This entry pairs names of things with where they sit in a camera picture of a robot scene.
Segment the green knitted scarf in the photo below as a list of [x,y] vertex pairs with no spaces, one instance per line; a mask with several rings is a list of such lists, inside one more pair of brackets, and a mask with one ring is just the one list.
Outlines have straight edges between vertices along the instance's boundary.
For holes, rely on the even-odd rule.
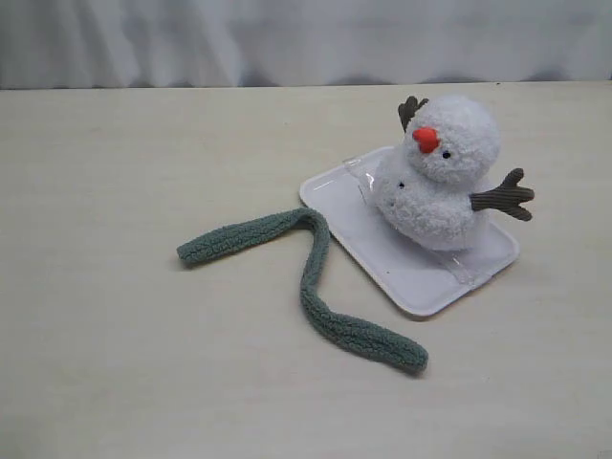
[[319,296],[331,232],[324,216],[312,208],[295,208],[213,229],[180,245],[176,253],[184,266],[192,268],[266,244],[296,229],[312,234],[298,298],[313,328],[347,353],[409,376],[422,375],[428,365],[428,352],[421,344],[371,321],[336,312]]

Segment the white plush snowman toy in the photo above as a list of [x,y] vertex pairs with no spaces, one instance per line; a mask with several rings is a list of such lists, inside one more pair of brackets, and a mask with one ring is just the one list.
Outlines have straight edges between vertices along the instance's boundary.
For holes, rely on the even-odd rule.
[[397,232],[432,251],[474,247],[492,210],[528,222],[532,189],[524,171],[502,182],[484,180],[501,151],[493,115],[465,96],[417,98],[398,106],[404,136],[380,160],[371,186],[374,204]]

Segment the white plastic tray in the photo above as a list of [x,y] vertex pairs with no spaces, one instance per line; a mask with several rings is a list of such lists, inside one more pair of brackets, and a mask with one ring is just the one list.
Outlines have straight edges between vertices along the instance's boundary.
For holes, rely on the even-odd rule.
[[[366,154],[381,160],[391,146]],[[300,185],[303,204],[320,212],[333,237],[401,310],[431,317],[452,302],[486,284],[519,256],[518,242],[495,222],[489,222],[478,245],[462,251],[460,260],[477,270],[475,285],[461,285],[440,265],[415,251],[400,251],[363,205],[355,180],[339,165]]]

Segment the white backdrop curtain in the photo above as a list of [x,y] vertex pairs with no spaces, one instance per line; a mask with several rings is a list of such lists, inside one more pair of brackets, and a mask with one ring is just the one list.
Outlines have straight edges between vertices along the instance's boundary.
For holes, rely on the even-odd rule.
[[5,1],[5,89],[602,80],[607,1]]

